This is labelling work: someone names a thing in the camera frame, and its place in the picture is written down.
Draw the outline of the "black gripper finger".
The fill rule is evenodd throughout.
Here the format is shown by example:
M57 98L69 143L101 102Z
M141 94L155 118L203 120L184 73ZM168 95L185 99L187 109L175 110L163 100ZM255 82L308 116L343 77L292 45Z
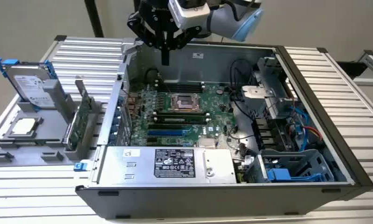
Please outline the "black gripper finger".
M167 65L167 46L160 17L155 13L140 13L137 11L131 14L127 23L144 43L149 47L160 49L161 65Z
M167 32L167 40L165 40L165 65L169 66L169 52L176 49L183 49L184 46L191 42L193 38L201 32L201 26L191 27L185 31L181 32L175 37L176 30L169 30Z

